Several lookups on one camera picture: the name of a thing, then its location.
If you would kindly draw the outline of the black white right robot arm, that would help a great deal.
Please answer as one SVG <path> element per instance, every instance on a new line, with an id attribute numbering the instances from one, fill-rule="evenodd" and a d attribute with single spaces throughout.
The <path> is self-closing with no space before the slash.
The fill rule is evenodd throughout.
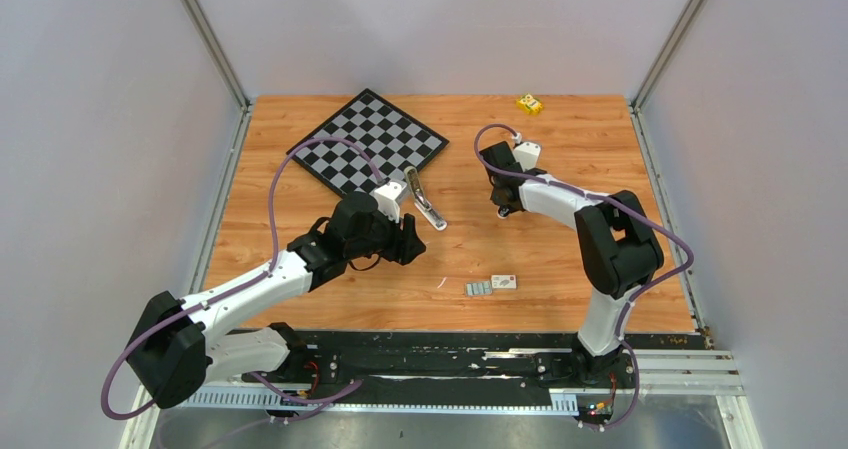
<path id="1" fill-rule="evenodd" d="M 524 168 L 519 148 L 499 142 L 478 152 L 492 184 L 491 201 L 506 217 L 530 212 L 575 231 L 583 269 L 592 287 L 588 313 L 573 344 L 571 372 L 596 386 L 621 352 L 627 298 L 652 281 L 664 252 L 631 191 L 593 193 L 538 168 Z"/>

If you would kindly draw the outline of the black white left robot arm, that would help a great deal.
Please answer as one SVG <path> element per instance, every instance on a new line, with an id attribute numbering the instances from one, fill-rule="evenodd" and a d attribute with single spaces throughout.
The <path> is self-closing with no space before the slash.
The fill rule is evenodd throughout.
<path id="1" fill-rule="evenodd" d="M 407 265 L 426 250 L 415 218 L 403 214 L 405 185 L 385 181 L 370 193 L 344 196 L 329 217 L 266 263 L 212 289 L 181 299 L 164 291 L 143 309 L 126 361 L 161 409 L 175 407 L 202 385 L 248 372 L 298 380 L 306 355 L 283 323 L 251 332 L 236 327 L 271 306 L 342 276 L 355 259 Z"/>

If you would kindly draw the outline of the white staple box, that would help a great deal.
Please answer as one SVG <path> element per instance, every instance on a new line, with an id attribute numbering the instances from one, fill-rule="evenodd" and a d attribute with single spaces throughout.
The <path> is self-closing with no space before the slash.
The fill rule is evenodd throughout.
<path id="1" fill-rule="evenodd" d="M 490 277 L 490 284 L 494 290 L 516 290 L 517 276 L 513 274 L 494 274 Z"/>

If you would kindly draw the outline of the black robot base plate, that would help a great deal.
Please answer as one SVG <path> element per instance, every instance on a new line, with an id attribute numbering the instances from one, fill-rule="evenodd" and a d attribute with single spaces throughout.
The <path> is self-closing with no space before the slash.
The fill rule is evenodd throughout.
<path id="1" fill-rule="evenodd" d="M 243 381 L 303 386 L 313 397 L 359 381 L 361 387 L 343 402 L 445 407 L 541 407 L 550 404 L 552 389 L 585 390 L 607 402 L 636 381 L 628 353 L 591 363 L 574 355 L 573 333 L 297 330 L 293 335 L 295 348 L 280 368 L 252 370 Z"/>

